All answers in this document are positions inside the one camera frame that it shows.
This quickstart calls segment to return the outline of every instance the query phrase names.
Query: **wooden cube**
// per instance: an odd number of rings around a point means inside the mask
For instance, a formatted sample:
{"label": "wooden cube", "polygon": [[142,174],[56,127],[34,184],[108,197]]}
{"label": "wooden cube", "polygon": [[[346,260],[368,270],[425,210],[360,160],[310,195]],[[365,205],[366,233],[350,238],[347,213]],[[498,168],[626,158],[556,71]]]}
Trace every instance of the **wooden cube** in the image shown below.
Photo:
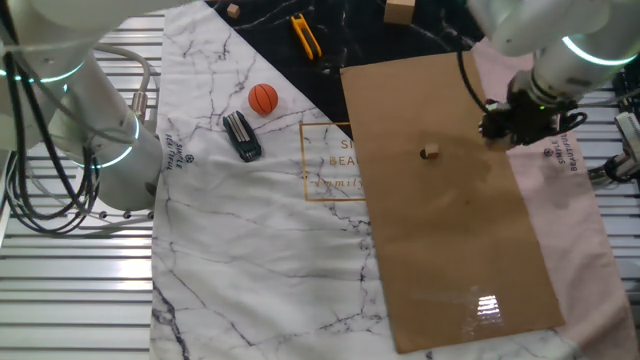
{"label": "wooden cube", "polygon": [[416,0],[387,0],[384,22],[388,24],[410,25]]}
{"label": "wooden cube", "polygon": [[420,150],[420,157],[425,160],[434,160],[440,157],[440,145],[426,144],[424,149]]}
{"label": "wooden cube", "polygon": [[231,4],[227,7],[227,15],[233,19],[237,19],[240,16],[240,7],[236,4]]}

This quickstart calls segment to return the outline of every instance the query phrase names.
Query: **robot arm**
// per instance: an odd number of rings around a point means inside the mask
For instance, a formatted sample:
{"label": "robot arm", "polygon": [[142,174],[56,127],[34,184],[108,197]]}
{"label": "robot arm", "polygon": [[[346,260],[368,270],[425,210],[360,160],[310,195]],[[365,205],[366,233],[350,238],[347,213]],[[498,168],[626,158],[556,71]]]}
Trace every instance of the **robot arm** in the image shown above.
{"label": "robot arm", "polygon": [[469,0],[467,6],[496,49],[522,56],[567,35],[602,28],[611,0]]}
{"label": "robot arm", "polygon": [[512,79],[506,103],[489,101],[480,130],[498,149],[580,125],[577,102],[640,51],[637,0],[469,0],[469,8],[504,55],[537,55]]}
{"label": "robot arm", "polygon": [[[53,142],[77,163],[83,163],[83,146],[88,144],[99,164],[100,198],[114,208],[139,210],[153,206],[162,149],[159,140],[140,125],[91,51],[107,32],[128,17],[190,1],[8,0],[17,45],[36,48],[47,45],[16,55],[24,58],[49,93],[75,114],[80,125],[84,124],[78,126],[42,91],[37,91],[44,121],[55,136]],[[15,46],[6,36],[3,40],[7,48]],[[13,150],[17,146],[16,130],[6,74],[0,65],[0,149]],[[24,94],[20,97],[28,149],[41,137],[28,101]],[[132,139],[133,143],[108,141],[96,136],[95,131],[87,131],[87,125],[103,133],[105,129],[117,129],[118,138]]]}

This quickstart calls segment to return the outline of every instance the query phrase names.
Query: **brown cardboard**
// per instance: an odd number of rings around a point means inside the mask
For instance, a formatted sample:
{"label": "brown cardboard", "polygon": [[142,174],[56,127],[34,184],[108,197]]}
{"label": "brown cardboard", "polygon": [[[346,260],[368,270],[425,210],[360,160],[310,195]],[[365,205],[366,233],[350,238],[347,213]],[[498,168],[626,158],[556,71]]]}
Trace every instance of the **brown cardboard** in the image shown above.
{"label": "brown cardboard", "polygon": [[[563,325],[509,160],[483,145],[455,54],[347,68],[342,83],[398,352]],[[425,143],[437,161],[421,159]]]}

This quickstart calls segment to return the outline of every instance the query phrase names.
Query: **marble pattern cloth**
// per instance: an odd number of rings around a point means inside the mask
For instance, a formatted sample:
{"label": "marble pattern cloth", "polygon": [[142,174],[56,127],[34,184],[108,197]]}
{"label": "marble pattern cloth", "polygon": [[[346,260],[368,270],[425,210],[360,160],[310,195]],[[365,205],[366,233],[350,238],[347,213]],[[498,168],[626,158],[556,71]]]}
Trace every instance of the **marble pattern cloth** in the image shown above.
{"label": "marble pattern cloth", "polygon": [[[397,355],[365,203],[305,201],[304,182],[330,164],[306,178],[301,144],[348,138],[301,137],[300,124],[329,119],[205,4],[165,24],[152,359],[585,359],[556,330]],[[246,100],[259,83],[280,95],[266,118]],[[238,109],[264,148],[249,164],[221,124]]]}

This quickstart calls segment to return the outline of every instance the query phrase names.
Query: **small ball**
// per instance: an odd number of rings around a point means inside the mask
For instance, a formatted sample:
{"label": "small ball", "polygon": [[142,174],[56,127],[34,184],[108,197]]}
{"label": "small ball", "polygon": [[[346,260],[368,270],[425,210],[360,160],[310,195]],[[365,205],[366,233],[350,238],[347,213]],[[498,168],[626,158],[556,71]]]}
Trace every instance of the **small ball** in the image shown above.
{"label": "small ball", "polygon": [[249,92],[249,105],[258,114],[269,115],[278,106],[278,93],[271,85],[256,85]]}

